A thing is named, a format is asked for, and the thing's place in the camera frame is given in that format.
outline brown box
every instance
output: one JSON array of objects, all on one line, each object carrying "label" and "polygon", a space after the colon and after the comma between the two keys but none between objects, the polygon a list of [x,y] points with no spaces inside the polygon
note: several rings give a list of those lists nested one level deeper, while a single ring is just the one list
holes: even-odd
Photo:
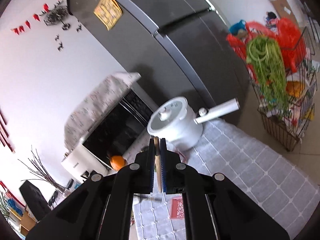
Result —
[{"label": "brown box", "polygon": [[299,26],[298,21],[295,15],[293,14],[293,11],[287,0],[275,0],[275,1],[271,1],[271,3],[280,18],[288,18],[295,25]]}]

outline gray refrigerator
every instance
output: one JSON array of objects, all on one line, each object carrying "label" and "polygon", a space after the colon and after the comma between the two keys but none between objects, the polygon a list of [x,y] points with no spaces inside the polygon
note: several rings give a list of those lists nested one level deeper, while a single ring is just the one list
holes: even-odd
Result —
[{"label": "gray refrigerator", "polygon": [[[116,0],[123,15],[111,30],[93,13],[100,0],[67,0],[69,13],[90,31],[161,105],[185,96],[197,111],[232,98],[243,106],[244,63],[226,42],[228,27],[207,0]],[[241,111],[226,115],[237,124]]]}]

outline white handle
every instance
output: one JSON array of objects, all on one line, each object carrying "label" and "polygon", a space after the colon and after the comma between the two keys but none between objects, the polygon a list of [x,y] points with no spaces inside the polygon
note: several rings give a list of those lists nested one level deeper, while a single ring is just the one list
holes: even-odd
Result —
[{"label": "white handle", "polygon": [[234,98],[221,105],[210,108],[206,115],[197,117],[194,119],[194,121],[196,123],[203,123],[203,122],[212,120],[214,118],[223,116],[225,114],[229,114],[236,110],[239,110],[239,108],[240,108],[239,102],[236,98]]}]

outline pot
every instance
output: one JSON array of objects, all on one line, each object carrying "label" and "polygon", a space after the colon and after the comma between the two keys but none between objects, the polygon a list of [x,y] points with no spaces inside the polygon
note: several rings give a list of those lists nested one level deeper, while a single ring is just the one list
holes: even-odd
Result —
[{"label": "pot", "polygon": [[196,145],[203,131],[202,123],[239,109],[232,99],[211,109],[201,108],[199,117],[185,97],[176,97],[160,106],[151,116],[147,131],[152,136],[165,138],[180,151]]}]

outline white label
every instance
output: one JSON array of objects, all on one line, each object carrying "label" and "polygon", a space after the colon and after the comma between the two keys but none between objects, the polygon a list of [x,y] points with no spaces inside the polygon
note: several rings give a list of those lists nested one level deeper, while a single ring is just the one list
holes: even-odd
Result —
[{"label": "white label", "polygon": [[286,6],[284,7],[284,10],[285,10],[285,12],[286,12],[287,14],[289,14],[289,15],[291,14],[291,11],[290,11]]}]

